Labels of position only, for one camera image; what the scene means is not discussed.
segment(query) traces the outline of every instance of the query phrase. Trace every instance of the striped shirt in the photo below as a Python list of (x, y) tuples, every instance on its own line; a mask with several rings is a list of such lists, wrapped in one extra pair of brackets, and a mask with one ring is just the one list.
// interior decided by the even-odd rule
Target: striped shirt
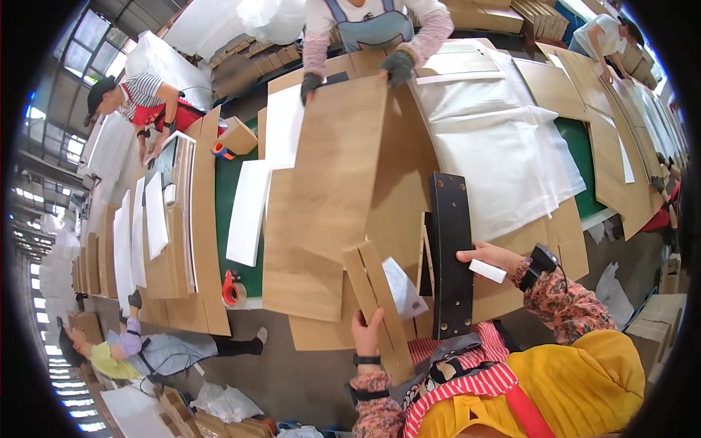
[(124, 93), (125, 104), (117, 107), (116, 111), (131, 122), (134, 120), (137, 106), (151, 108), (165, 104), (165, 99), (156, 97), (158, 87), (160, 87), (162, 83), (163, 79), (150, 73), (140, 73), (130, 76), (119, 84), (129, 91), (129, 95)]

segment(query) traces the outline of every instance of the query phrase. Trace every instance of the pink floral sleeve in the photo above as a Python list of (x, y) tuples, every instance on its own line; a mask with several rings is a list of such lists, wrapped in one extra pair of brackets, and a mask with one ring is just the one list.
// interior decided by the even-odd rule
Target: pink floral sleeve
[[(384, 371), (361, 374), (350, 381), (356, 390), (368, 392), (384, 391), (390, 383), (390, 376)], [(353, 426), (356, 438), (395, 438), (404, 427), (404, 411), (391, 397), (358, 402), (360, 417)]]
[[(530, 265), (531, 259), (524, 257), (514, 278), (516, 287), (521, 285)], [(526, 290), (524, 307), (555, 331), (558, 344), (571, 345), (594, 330), (616, 330), (613, 318), (594, 292), (572, 280), (565, 282), (559, 268), (551, 273), (543, 272), (533, 287)]]

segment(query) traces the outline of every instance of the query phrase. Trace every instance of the purple sleeve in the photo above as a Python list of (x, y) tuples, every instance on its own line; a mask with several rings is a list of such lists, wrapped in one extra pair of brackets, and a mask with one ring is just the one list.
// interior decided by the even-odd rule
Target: purple sleeve
[(440, 9), (429, 13), (425, 17), (419, 17), (421, 30), (408, 43), (401, 43), (399, 48), (408, 50), (414, 56), (414, 68), (421, 68), (434, 55), (450, 34), (455, 26), (450, 18), (450, 12)]
[(130, 317), (127, 320), (127, 331), (119, 334), (119, 343), (121, 344), (122, 351), (124, 351), (124, 354), (127, 356), (133, 356), (141, 351), (141, 336), (131, 334), (129, 331), (141, 333), (141, 324), (137, 318)]
[(326, 50), (329, 48), (331, 34), (306, 34), (304, 35), (304, 49), (302, 50), (302, 62), (304, 72), (316, 73), (322, 78), (326, 74)]

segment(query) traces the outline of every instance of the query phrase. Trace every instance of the white shoe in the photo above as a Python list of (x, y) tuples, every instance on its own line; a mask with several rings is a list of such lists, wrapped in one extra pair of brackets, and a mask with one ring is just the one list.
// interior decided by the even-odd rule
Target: white shoe
[(265, 327), (261, 327), (258, 329), (258, 334), (256, 335), (258, 339), (261, 340), (263, 345), (265, 345), (266, 342), (268, 342), (268, 329)]

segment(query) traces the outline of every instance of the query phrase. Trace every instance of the hand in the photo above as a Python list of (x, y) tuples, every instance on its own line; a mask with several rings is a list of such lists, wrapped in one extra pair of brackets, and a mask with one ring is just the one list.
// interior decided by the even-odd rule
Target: hand
[(475, 249), (472, 251), (458, 251), (455, 257), (467, 263), (473, 259), (483, 261), (486, 264), (490, 264), (496, 268), (503, 269), (506, 271), (506, 275), (509, 280), (513, 281), (516, 275), (516, 270), (523, 261), (523, 256), (511, 252), (508, 249), (503, 249), (489, 243), (480, 242), (478, 240), (472, 242)]
[(314, 91), (321, 86), (322, 77), (316, 73), (308, 71), (304, 74), (304, 79), (302, 79), (302, 87), (300, 98), (302, 99), (302, 105), (307, 105), (311, 102), (314, 96)]
[(131, 294), (127, 300), (129, 301), (129, 306), (134, 306), (137, 309), (141, 310), (141, 306), (143, 305), (142, 300), (141, 300), (141, 294), (139, 291), (134, 291), (133, 294)]
[(392, 88), (396, 88), (411, 79), (412, 69), (414, 69), (414, 58), (411, 53), (399, 49), (380, 64), (379, 76), (388, 79)]
[(353, 314), (353, 321), (350, 324), (350, 332), (355, 340), (355, 352), (358, 356), (378, 356), (380, 351), (377, 344), (380, 341), (379, 330), (385, 310), (380, 307), (375, 310), (369, 324), (366, 324), (365, 317), (360, 309)]
[(650, 184), (652, 184), (660, 194), (662, 194), (662, 192), (665, 191), (665, 182), (660, 177), (650, 177)]
[(601, 78), (606, 83), (611, 82), (611, 70), (608, 69), (608, 65), (605, 62), (602, 62), (601, 65), (604, 67), (604, 72), (601, 74)]

